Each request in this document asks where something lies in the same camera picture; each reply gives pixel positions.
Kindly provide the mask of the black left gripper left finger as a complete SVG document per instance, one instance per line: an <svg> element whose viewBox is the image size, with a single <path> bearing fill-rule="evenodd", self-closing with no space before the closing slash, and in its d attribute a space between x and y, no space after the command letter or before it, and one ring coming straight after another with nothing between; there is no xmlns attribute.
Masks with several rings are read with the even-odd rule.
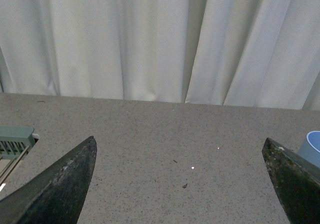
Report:
<svg viewBox="0 0 320 224"><path fill-rule="evenodd" d="M93 136L0 201L2 224L75 224L94 173Z"/></svg>

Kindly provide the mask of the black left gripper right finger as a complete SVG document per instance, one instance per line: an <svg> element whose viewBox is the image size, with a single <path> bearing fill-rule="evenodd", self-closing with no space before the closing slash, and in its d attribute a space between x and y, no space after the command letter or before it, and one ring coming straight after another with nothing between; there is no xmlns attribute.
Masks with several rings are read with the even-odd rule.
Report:
<svg viewBox="0 0 320 224"><path fill-rule="evenodd" d="M320 222L320 168L266 138L262 148L265 166L289 222L318 224Z"/></svg>

